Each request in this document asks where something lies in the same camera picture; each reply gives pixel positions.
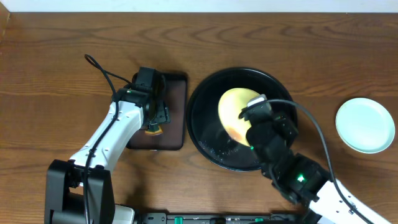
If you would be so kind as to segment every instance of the white plate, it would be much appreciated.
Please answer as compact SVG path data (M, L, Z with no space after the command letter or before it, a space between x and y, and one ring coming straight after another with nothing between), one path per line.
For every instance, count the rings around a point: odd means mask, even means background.
M385 150L396 133L390 113L380 103L366 98L345 102L337 111L336 128L344 143L363 153Z

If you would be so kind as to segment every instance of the white wall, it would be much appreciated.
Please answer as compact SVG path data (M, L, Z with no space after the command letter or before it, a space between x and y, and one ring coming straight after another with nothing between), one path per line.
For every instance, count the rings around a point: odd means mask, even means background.
M398 0L0 0L10 12L398 12Z

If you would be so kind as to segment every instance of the green light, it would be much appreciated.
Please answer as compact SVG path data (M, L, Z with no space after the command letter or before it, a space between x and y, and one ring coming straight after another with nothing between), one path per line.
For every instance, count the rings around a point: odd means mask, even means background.
M298 175L297 180L298 180L299 182L303 182L303 181L305 180L303 174Z

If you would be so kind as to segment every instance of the round plate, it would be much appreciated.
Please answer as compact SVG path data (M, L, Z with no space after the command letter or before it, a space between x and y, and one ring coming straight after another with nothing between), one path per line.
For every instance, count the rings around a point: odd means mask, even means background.
M396 133L390 113L378 102L366 98L348 100L340 107L336 129L349 147L369 154L385 150Z
M222 70L203 80L192 93L187 106L188 133L197 149L211 162L231 170L258 170L259 163L250 147L231 139L218 116L220 98L232 88L248 88L265 94L268 99L292 100L283 85L265 72L251 68ZM272 109L285 111L297 125L295 108L274 104Z

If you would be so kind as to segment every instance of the black bowl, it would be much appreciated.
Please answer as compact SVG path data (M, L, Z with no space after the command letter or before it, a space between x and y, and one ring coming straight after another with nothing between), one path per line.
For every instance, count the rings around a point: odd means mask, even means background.
M260 169L250 147L231 139L218 117L218 102L232 88L248 88L268 99L292 100L285 87L270 74L252 68L228 68L204 79L192 93L187 106L188 133L197 149L211 162L236 171ZM297 125L295 108L271 105L285 111Z

